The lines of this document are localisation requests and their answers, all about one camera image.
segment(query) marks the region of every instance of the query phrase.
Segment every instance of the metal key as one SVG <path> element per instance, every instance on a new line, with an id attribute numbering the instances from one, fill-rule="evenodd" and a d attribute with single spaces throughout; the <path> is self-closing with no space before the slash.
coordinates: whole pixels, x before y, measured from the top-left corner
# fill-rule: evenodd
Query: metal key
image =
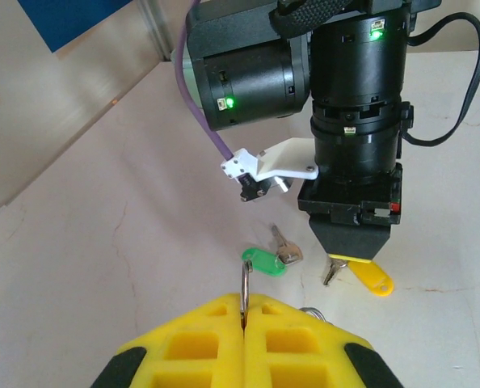
<path id="1" fill-rule="evenodd" d="M 283 264 L 291 265 L 303 260 L 301 249 L 293 242 L 287 240 L 282 235 L 280 228 L 273 224 L 271 230 L 274 237 L 278 240 L 278 250 L 276 254 Z"/>
<path id="2" fill-rule="evenodd" d="M 323 282 L 325 286 L 328 286 L 331 283 L 331 281 L 334 280 L 335 276 L 339 273 L 339 271 L 347 266 L 346 260 L 332 259 L 331 257 L 330 257 L 330 260 L 331 260 L 330 270 L 326 274 L 326 277 Z"/>

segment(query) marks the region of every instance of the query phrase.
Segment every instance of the blue panel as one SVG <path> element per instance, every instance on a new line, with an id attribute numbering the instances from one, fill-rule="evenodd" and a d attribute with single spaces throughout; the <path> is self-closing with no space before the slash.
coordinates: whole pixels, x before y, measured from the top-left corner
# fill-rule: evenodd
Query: blue panel
<path id="1" fill-rule="evenodd" d="M 132 0 L 18 0 L 52 53 Z"/>

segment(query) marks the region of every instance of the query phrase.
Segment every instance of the metal ring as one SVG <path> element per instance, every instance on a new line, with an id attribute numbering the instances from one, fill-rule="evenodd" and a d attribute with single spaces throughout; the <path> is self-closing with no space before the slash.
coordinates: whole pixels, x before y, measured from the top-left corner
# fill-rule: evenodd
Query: metal ring
<path id="1" fill-rule="evenodd" d="M 249 272 L 252 272 L 253 264 L 250 260 L 244 261 L 242 266 L 242 295 L 240 296 L 240 315 L 242 326 L 247 324 L 247 310 L 249 309 Z"/>
<path id="2" fill-rule="evenodd" d="M 276 257 L 274 258 L 274 265 L 276 266 L 276 268 L 278 269 L 283 269 L 287 266 L 287 264 L 285 264 L 283 262 L 282 259 L 280 259 L 280 256 L 279 255 L 276 255 Z"/>
<path id="3" fill-rule="evenodd" d="M 324 315 L 322 314 L 322 312 L 316 309 L 315 307 L 302 307 L 299 310 L 303 311 L 304 313 L 307 313 L 308 315 L 312 315 L 313 317 L 323 322 L 328 322 L 326 318 L 324 318 Z"/>

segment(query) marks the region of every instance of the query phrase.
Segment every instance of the black cable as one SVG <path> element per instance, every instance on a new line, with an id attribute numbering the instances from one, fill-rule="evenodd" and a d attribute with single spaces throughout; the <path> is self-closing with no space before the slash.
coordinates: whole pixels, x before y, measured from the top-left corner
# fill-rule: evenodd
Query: black cable
<path id="1" fill-rule="evenodd" d="M 466 92 L 466 96 L 463 101 L 461 112 L 459 113 L 459 117 L 457 118 L 457 123 L 445 135 L 443 135 L 442 137 L 438 137 L 437 139 L 434 139 L 434 140 L 420 140 L 415 137 L 412 137 L 406 130 L 402 131 L 402 137 L 414 146 L 435 147 L 447 141 L 456 132 L 457 128 L 459 128 L 459 125 L 461 125 L 461 123 L 465 119 L 466 114 L 468 113 L 469 107 L 472 104 L 472 101 L 474 100 L 475 93 L 477 92 L 477 89 L 479 87 L 479 83 L 480 83 L 480 21 L 472 14 L 468 14 L 466 12 L 458 12 L 456 14 L 449 15 L 446 18 L 443 18 L 442 20 L 434 24 L 434 26 L 432 26 L 430 29 L 425 31 L 423 34 L 410 37 L 407 43 L 410 46 L 419 46 L 425 42 L 428 42 L 444 26 L 446 26 L 448 23 L 453 22 L 454 20 L 467 20 L 468 22 L 472 23 L 472 25 L 475 27 L 475 30 L 477 31 L 479 47 L 478 47 L 477 65 L 475 66 L 474 75 L 472 76 L 472 80 L 469 83 L 468 91 Z"/>

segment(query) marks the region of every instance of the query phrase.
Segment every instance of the black rubber pad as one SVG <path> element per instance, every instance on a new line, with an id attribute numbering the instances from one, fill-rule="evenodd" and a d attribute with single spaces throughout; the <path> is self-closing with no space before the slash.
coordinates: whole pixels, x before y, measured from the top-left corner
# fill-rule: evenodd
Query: black rubber pad
<path id="1" fill-rule="evenodd" d="M 366 388 L 403 388 L 377 352 L 359 344 L 347 344 L 344 351 Z"/>
<path id="2" fill-rule="evenodd" d="M 145 355 L 145 348 L 132 348 L 114 356 L 91 388 L 129 388 Z"/>

